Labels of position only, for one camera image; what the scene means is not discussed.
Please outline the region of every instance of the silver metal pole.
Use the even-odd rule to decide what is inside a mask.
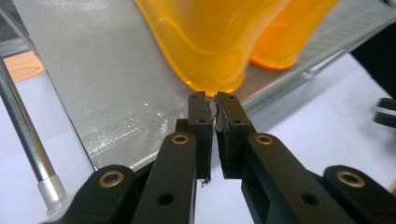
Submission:
[[[6,21],[6,23],[14,30],[14,32],[23,40],[23,42],[35,53],[35,56],[38,56],[37,49],[35,48],[35,44],[30,39],[29,35],[18,25],[18,23],[14,20],[14,18],[4,9],[4,7],[0,4],[0,17]]]
[[[0,57],[0,94],[37,181],[55,175],[50,160],[35,131],[17,88]]]

